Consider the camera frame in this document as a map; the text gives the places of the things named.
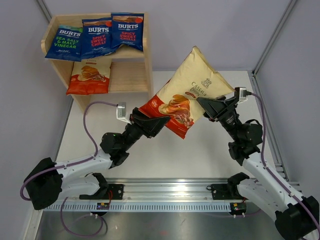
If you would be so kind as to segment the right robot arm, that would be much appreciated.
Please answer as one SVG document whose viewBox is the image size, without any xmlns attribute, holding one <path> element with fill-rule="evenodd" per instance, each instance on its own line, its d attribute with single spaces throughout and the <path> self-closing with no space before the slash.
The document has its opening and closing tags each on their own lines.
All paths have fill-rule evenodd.
<svg viewBox="0 0 320 240">
<path fill-rule="evenodd" d="M 239 99 L 199 97 L 204 116 L 218 122 L 232 138 L 228 144 L 231 158 L 253 175 L 238 173 L 228 179 L 227 193 L 250 200 L 267 214 L 285 240 L 304 239 L 320 230 L 320 206 L 292 187 L 264 158 L 265 123 L 256 119 L 241 122 L 236 111 Z"/>
</svg>

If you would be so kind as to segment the spicy sweet chilli bag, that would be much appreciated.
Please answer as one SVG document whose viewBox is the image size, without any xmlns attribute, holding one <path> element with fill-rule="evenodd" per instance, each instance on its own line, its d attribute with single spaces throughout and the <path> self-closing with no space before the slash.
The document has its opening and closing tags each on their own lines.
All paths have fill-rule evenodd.
<svg viewBox="0 0 320 240">
<path fill-rule="evenodd" d="M 92 59 L 112 54 L 112 19 L 103 17 L 82 20 L 81 59 Z"/>
<path fill-rule="evenodd" d="M 111 13 L 111 47 L 126 45 L 143 51 L 144 14 L 131 12 Z"/>
</svg>

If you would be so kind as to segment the blue sea salt vinegar bag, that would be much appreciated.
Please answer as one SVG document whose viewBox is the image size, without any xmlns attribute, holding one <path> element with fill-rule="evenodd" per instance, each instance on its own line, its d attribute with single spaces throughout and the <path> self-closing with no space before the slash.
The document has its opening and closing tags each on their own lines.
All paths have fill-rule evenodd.
<svg viewBox="0 0 320 240">
<path fill-rule="evenodd" d="M 80 62 L 82 35 L 82 27 L 59 25 L 45 58 Z"/>
</svg>

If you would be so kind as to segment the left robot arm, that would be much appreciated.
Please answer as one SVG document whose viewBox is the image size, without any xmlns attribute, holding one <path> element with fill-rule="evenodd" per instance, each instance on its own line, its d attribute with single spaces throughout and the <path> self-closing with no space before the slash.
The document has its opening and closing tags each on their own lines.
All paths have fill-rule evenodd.
<svg viewBox="0 0 320 240">
<path fill-rule="evenodd" d="M 23 182 L 35 210 L 43 210 L 57 200 L 78 197 L 81 200 L 101 200 L 109 191 L 109 184 L 100 173 L 120 166 L 129 156 L 128 150 L 142 137 L 154 138 L 171 118 L 148 117 L 134 108 L 124 132 L 107 132 L 95 152 L 84 158 L 61 163 L 47 157 L 42 159 Z"/>
</svg>

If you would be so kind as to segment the cassava chips bag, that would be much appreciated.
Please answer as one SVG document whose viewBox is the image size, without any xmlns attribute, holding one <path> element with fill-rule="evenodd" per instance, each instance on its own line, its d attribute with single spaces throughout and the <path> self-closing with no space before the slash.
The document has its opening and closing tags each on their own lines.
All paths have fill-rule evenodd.
<svg viewBox="0 0 320 240">
<path fill-rule="evenodd" d="M 109 92 L 112 60 L 105 57 L 74 62 L 67 95 L 95 95 Z"/>
<path fill-rule="evenodd" d="M 165 126 L 184 139 L 205 112 L 198 98 L 218 99 L 234 91 L 194 46 L 170 80 L 139 110 L 150 118 L 169 116 Z"/>
</svg>

